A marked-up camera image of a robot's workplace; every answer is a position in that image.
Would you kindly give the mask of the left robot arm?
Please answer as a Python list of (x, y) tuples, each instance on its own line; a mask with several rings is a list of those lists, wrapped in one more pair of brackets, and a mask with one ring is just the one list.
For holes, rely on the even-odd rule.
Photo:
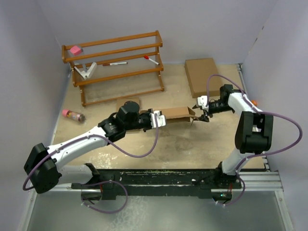
[(38, 194), (45, 193), (58, 184), (78, 182), (93, 189), (99, 184), (98, 173), (89, 164), (70, 168), (72, 160), (97, 148), (115, 145), (129, 130), (158, 130), (166, 124), (161, 111), (149, 109), (143, 113), (136, 102), (128, 101), (88, 132), (60, 144), (49, 147), (43, 143), (35, 145), (24, 170), (27, 178), (23, 190), (34, 189)]

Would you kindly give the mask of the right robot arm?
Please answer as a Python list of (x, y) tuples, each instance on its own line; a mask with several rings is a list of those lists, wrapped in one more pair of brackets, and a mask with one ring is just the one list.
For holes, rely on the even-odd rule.
[(271, 147), (273, 116), (264, 114), (249, 101), (242, 90), (235, 90), (231, 84), (223, 85), (219, 92), (220, 98), (212, 102), (207, 96), (197, 97), (193, 108), (203, 110), (203, 114), (196, 118), (203, 122), (209, 122), (214, 114), (222, 112), (231, 111), (239, 116), (235, 148), (215, 169), (215, 185), (226, 188), (239, 180), (236, 174), (249, 161), (249, 156), (262, 154)]

